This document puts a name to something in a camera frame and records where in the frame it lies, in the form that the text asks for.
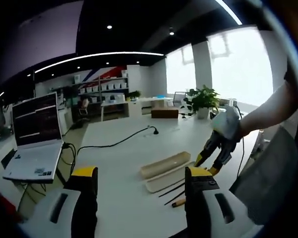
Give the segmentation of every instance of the white laptop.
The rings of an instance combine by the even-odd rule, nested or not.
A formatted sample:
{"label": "white laptop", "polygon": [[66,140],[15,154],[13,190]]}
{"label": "white laptop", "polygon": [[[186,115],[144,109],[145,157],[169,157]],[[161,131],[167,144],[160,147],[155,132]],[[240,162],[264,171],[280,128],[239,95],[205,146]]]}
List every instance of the white laptop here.
{"label": "white laptop", "polygon": [[52,182],[63,145],[56,93],[13,106],[12,120],[17,151],[3,178]]}

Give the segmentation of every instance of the black ceiling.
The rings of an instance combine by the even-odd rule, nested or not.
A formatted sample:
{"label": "black ceiling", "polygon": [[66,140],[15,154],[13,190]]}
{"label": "black ceiling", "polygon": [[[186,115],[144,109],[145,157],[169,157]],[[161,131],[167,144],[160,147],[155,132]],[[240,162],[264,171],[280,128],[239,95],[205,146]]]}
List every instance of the black ceiling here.
{"label": "black ceiling", "polygon": [[[5,37],[13,26],[49,8],[71,1],[19,0],[8,7],[2,4],[0,8],[3,22],[0,25],[0,54]],[[257,9],[245,1],[228,0],[227,4],[244,25],[253,24],[260,29],[270,29]],[[181,20],[186,19],[190,14],[195,15],[195,17],[180,24]],[[108,30],[107,25],[112,25],[113,28]],[[188,43],[196,44],[204,41],[209,34],[236,26],[237,24],[229,14],[222,7],[219,7],[214,0],[85,0],[80,16],[76,54],[51,59],[26,69],[0,87],[0,91],[7,90],[9,94],[13,94],[13,97],[31,96],[34,83],[33,79],[26,77],[26,75],[34,69],[64,59],[115,51],[146,51],[167,54]],[[169,27],[174,27],[174,36],[169,35]],[[109,66],[136,64],[136,61],[140,61],[140,65],[152,65],[159,60],[161,57],[143,55],[91,57],[44,70],[36,74],[35,80],[39,82],[51,79],[52,73],[54,76],[61,76],[75,71],[106,67],[108,66],[106,62],[110,62]]]}

